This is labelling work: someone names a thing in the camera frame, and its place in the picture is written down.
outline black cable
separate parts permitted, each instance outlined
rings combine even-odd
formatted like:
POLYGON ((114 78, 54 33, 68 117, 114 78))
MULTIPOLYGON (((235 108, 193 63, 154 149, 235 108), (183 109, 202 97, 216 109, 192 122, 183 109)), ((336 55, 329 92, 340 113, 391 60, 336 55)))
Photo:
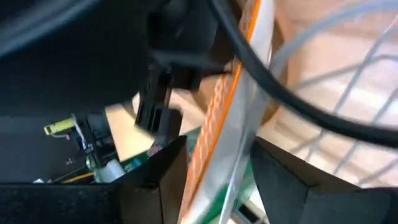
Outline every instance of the black cable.
POLYGON ((398 147, 398 130, 354 123, 330 115, 288 91, 258 59, 238 29, 238 25, 225 0, 209 0, 209 3, 213 14, 219 20, 227 38, 233 45, 236 56, 242 61, 243 66, 253 79, 257 81, 258 85, 271 97, 275 98, 294 113, 329 131, 373 144, 394 148, 398 147))

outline orange stripe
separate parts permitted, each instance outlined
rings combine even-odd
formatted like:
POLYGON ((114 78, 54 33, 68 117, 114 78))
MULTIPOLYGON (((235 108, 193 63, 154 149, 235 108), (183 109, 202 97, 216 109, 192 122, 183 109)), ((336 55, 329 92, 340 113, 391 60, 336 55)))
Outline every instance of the orange stripe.
MULTIPOLYGON (((252 15, 252 18, 251 18, 249 32, 248 32, 248 34, 246 36, 247 40, 251 40, 251 38, 252 38, 252 35, 253 35, 253 32, 254 32, 254 27, 256 26, 256 21, 257 21, 257 17, 258 17, 258 13, 259 13, 260 3, 261 3, 261 0, 257 0, 256 1, 256 6, 255 6, 255 8, 254 8, 254 10, 252 12, 253 15, 252 15)), ((198 184, 196 184, 196 186, 195 186, 195 190, 193 191, 193 195, 195 195, 197 193, 199 186, 203 182, 204 175, 205 175, 205 173, 208 170, 210 159, 213 157, 213 154, 214 154, 214 151, 215 151, 215 147, 216 147, 217 142, 218 142, 218 140, 220 138, 221 130, 222 130, 223 126, 224 126, 226 117, 228 115, 228 110, 230 109, 230 107, 232 105, 233 97, 234 97, 234 94, 235 94, 236 87, 237 87, 237 85, 239 83, 239 78, 241 76, 241 72, 242 72, 242 64, 239 62, 238 67, 237 67, 236 72, 235 72, 235 75, 234 75, 233 86, 232 86, 231 91, 230 91, 230 93, 228 95, 228 99, 226 101, 226 107, 223 110, 223 114, 221 116, 221 121, 219 122, 220 125, 218 125, 218 128, 216 130, 215 138, 212 141, 211 147, 210 147, 210 150, 209 150, 209 155, 207 156, 207 159, 205 160, 205 163, 203 165, 203 170, 202 170, 202 172, 201 172, 201 174, 199 176, 198 184)), ((191 206, 191 204, 193 202, 193 198, 194 197, 192 197, 190 199, 188 207, 191 206)))

